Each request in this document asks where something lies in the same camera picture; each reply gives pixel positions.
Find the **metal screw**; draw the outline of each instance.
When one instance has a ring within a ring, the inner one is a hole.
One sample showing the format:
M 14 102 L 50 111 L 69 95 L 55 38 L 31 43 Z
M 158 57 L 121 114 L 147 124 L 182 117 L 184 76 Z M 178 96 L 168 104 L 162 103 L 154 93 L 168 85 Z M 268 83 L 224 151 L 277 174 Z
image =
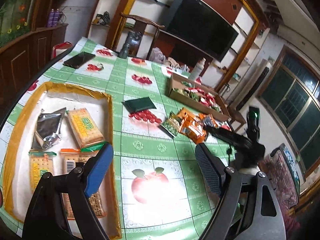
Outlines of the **metal screw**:
M 49 172 L 46 172 L 46 173 L 43 174 L 41 177 L 44 178 L 44 179 L 47 179 L 47 178 L 50 177 L 50 173 L 49 173 Z
M 235 169 L 233 167 L 231 167 L 231 166 L 228 166 L 228 167 L 226 167 L 226 172 L 227 173 L 234 173 Z
M 81 171 L 82 171 L 81 167 L 76 167 L 76 168 L 73 169 L 74 173 L 80 173 Z
M 259 177 L 265 178 L 267 175 L 263 171 L 258 172 Z

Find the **red bag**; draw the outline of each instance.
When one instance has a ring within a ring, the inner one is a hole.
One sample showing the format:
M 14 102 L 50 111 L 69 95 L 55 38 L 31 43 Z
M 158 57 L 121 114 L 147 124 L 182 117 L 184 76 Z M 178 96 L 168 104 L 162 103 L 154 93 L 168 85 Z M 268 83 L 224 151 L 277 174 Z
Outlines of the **red bag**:
M 51 59 L 53 59 L 54 57 L 57 57 L 57 55 L 59 55 L 59 54 L 61 54 L 62 52 L 66 51 L 67 49 L 71 48 L 72 46 L 73 46 L 73 44 L 70 43 L 70 42 L 68 42 L 68 41 L 53 46 L 53 48 L 52 48 L 52 54 L 51 54 Z

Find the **white bottle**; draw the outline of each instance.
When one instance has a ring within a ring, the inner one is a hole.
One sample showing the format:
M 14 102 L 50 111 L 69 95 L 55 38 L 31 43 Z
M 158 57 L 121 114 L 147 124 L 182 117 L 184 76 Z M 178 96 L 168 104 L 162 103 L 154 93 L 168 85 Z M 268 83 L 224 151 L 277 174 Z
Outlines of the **white bottle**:
M 205 58 L 203 58 L 201 61 L 199 61 L 195 65 L 188 79 L 195 81 L 197 77 L 200 75 L 200 73 L 203 71 L 204 63 L 205 63 Z

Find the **black television screen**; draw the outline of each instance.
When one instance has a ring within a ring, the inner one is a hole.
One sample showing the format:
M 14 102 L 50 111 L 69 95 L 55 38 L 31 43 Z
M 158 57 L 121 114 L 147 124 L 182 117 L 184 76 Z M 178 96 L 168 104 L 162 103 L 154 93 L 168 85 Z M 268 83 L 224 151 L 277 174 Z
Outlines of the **black television screen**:
M 174 0 L 165 21 L 165 31 L 178 36 L 221 61 L 238 32 L 201 0 Z

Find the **blue gripper pad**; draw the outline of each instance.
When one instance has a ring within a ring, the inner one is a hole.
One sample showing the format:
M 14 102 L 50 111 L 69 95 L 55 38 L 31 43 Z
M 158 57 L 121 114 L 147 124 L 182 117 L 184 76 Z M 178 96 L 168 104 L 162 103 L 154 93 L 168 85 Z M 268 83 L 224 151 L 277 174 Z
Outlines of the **blue gripper pad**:
M 217 193 L 218 196 L 221 196 L 222 186 L 226 177 L 223 170 L 225 168 L 224 164 L 218 157 L 211 154 L 204 143 L 200 143 L 196 146 L 195 155 L 196 161 L 211 192 Z
M 113 159 L 112 145 L 105 143 L 105 145 L 102 146 L 100 151 L 93 158 L 97 159 L 95 160 L 95 164 L 87 176 L 87 186 L 84 190 L 84 194 L 87 198 L 98 191 L 100 184 L 109 169 Z

